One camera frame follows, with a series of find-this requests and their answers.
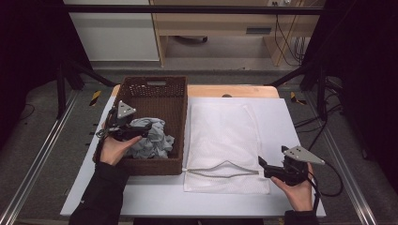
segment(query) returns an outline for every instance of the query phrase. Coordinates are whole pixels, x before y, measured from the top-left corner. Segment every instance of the white tabletop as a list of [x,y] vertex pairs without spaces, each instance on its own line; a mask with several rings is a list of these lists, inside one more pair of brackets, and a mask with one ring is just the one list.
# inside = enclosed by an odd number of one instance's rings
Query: white tabletop
[[[110,97],[100,120],[105,120],[115,97]],[[260,97],[189,97],[195,103],[250,104],[258,121],[262,150],[269,165],[282,166],[281,146],[299,145],[284,99]],[[92,156],[99,139],[93,138],[82,168],[62,208],[61,215],[69,216],[78,205],[94,172]],[[189,152],[184,147],[184,162]],[[132,217],[195,217],[195,218],[265,218],[282,216],[291,206],[285,195],[272,182],[268,195],[206,194],[183,191],[184,173],[173,176],[134,176],[124,191],[122,215]],[[326,215],[322,203],[317,215]]]

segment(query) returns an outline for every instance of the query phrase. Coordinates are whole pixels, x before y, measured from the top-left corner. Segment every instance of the brown wicker basket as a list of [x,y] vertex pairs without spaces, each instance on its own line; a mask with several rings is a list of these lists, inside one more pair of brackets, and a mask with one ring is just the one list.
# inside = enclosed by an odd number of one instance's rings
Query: brown wicker basket
[[117,164],[130,175],[178,175],[182,173],[184,129],[187,116],[187,78],[126,77],[114,105],[122,100],[135,108],[134,118],[164,120],[164,133],[175,138],[169,158],[122,158]]

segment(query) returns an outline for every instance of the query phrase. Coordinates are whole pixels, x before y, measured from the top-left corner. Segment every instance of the white wall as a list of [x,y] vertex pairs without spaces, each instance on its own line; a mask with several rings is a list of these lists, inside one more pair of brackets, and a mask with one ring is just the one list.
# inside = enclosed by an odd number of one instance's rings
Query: white wall
[[[147,0],[64,0],[65,4],[149,5]],[[70,13],[90,61],[159,61],[150,14]]]

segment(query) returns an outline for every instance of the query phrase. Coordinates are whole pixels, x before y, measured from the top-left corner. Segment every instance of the gray cloth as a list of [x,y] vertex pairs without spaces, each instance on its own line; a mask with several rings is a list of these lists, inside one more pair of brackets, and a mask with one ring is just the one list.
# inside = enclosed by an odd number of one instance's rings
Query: gray cloth
[[152,129],[149,130],[147,138],[133,145],[125,154],[125,157],[133,158],[168,158],[167,154],[172,151],[174,137],[165,135],[163,128],[165,122],[158,118],[140,118],[131,121],[133,127],[144,127],[152,123]]

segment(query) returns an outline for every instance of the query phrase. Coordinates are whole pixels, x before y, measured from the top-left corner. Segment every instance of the wire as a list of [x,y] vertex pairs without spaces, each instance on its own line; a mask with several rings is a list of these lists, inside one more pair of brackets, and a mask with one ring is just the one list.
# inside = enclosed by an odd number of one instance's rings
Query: wire
[[[330,109],[327,111],[327,113],[334,113],[334,112],[336,112],[336,111],[337,111],[337,108],[340,107],[340,106],[342,106],[342,104],[337,104],[337,105],[333,106],[332,108],[330,108]],[[294,124],[294,125],[295,125],[295,128],[300,128],[300,127],[303,127],[303,126],[305,126],[305,125],[311,124],[313,121],[316,121],[317,119],[319,119],[319,116],[316,116],[316,117],[311,118],[311,119],[306,119],[306,120],[299,121],[299,122],[297,122],[297,123]]]
[[275,36],[274,36],[274,38],[275,38],[275,44],[276,44],[276,46],[278,47],[279,51],[281,52],[282,57],[283,57],[283,59],[284,59],[284,62],[286,62],[287,65],[289,65],[289,66],[296,66],[296,67],[297,67],[297,66],[300,66],[300,64],[298,64],[298,65],[293,65],[293,64],[290,64],[289,62],[287,62],[286,57],[284,56],[284,53],[283,53],[281,47],[280,47],[279,44],[278,44],[278,40],[276,39],[276,32],[277,32],[277,30],[279,29],[279,30],[281,31],[282,36],[283,36],[284,42],[285,42],[286,45],[287,45],[287,48],[289,49],[289,51],[290,51],[290,53],[292,54],[293,58],[294,58],[296,61],[298,61],[298,60],[296,59],[296,57],[294,56],[294,54],[292,53],[292,50],[290,49],[290,46],[289,46],[289,44],[287,43],[288,41],[287,41],[286,37],[284,36],[281,27],[279,26],[278,14],[276,14],[275,16],[276,16],[276,22],[275,22]]
[[[305,180],[307,180],[311,184],[311,186],[315,190],[315,197],[317,197],[319,199],[322,197],[322,192],[320,192],[319,189],[318,189],[318,181],[317,181],[316,177],[314,176],[314,174],[312,172],[309,172],[307,170],[307,172],[313,177],[314,181],[312,179],[310,179],[310,177],[308,177],[308,173],[304,173],[301,170],[299,170],[298,168],[296,168],[295,166],[292,166],[290,164],[286,164],[286,165],[289,166],[290,168],[292,168],[293,170],[295,170],[302,178],[304,178]],[[315,201],[314,202],[314,210],[316,210],[317,206],[318,206],[318,202]]]
[[332,93],[332,94],[330,94],[330,95],[328,95],[326,98],[325,98],[325,101],[328,101],[328,99],[329,98],[331,98],[331,97],[334,97],[334,96],[338,96],[339,94],[337,94],[337,93]]
[[33,112],[36,110],[35,106],[32,105],[32,104],[25,104],[25,106],[30,106],[30,107],[32,107],[32,111],[31,111],[28,115],[24,116],[23,118],[20,118],[20,121],[26,119],[26,118],[29,117],[29,116],[31,116],[31,115],[33,114]]
[[339,182],[340,182],[340,189],[339,189],[339,191],[337,191],[337,193],[334,193],[334,194],[326,194],[326,193],[323,193],[323,192],[321,192],[322,193],[322,195],[324,195],[324,196],[326,196],[326,197],[336,197],[336,196],[339,196],[342,192],[343,192],[343,189],[344,189],[344,183],[343,183],[343,179],[342,179],[342,176],[340,176],[340,174],[337,172],[337,170],[336,170],[336,168],[334,168],[330,163],[328,163],[326,160],[324,160],[325,161],[325,163],[329,166],[329,167],[331,167],[333,170],[334,170],[334,172],[337,174],[337,177],[339,178]]
[[313,128],[313,129],[309,129],[309,130],[297,131],[297,133],[310,133],[310,132],[316,131],[319,128],[321,128],[321,127],[317,127],[317,128]]
[[[299,48],[299,40],[301,39],[301,47],[299,49],[298,52],[298,48]],[[305,37],[296,37],[296,41],[295,41],[295,48],[294,48],[294,52],[295,55],[294,57],[298,60],[298,62],[300,64],[302,64],[302,60],[304,59],[304,44],[305,44]]]
[[319,130],[318,134],[315,136],[313,142],[310,144],[310,147],[308,148],[308,151],[311,152],[311,149],[313,148],[314,144],[316,143],[316,141],[318,140],[318,138],[321,136],[322,131],[325,129],[327,122],[328,122],[328,119],[325,121],[325,123],[324,123],[323,126],[321,127],[321,130]]

